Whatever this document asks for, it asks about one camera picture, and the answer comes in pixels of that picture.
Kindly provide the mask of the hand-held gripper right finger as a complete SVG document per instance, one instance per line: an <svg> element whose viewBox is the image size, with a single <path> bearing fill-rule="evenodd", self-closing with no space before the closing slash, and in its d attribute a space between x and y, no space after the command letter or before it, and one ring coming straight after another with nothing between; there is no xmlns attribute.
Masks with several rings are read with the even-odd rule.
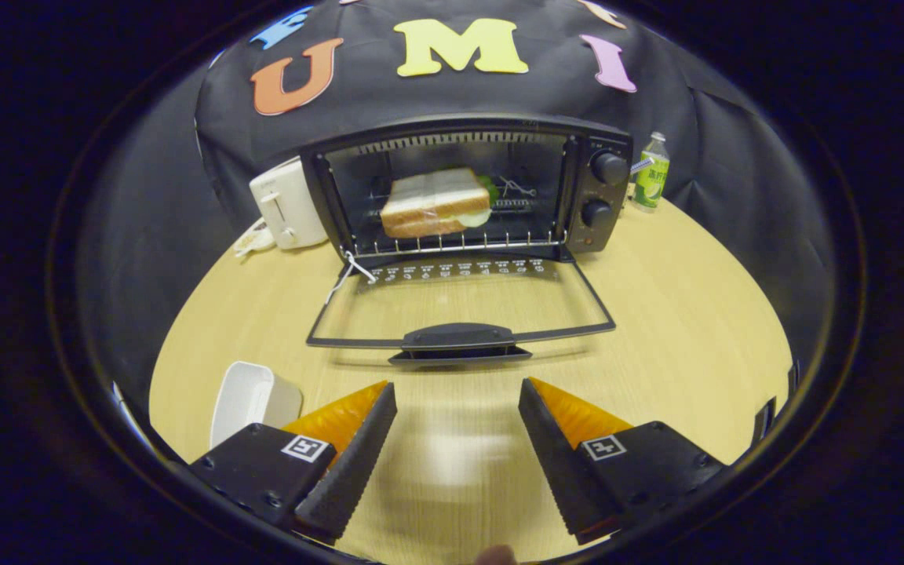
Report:
<svg viewBox="0 0 904 565"><path fill-rule="evenodd" d="M557 511L580 544L672 514L724 472L724 463L662 421L631 425L534 377L518 411Z"/></svg>

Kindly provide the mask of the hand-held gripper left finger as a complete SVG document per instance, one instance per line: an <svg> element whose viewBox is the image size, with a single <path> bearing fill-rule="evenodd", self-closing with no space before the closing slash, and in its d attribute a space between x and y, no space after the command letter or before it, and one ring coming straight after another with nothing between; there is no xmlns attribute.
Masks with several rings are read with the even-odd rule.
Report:
<svg viewBox="0 0 904 565"><path fill-rule="evenodd" d="M204 485L280 530L344 535L398 412L379 381L283 428L251 423L189 466Z"/></svg>

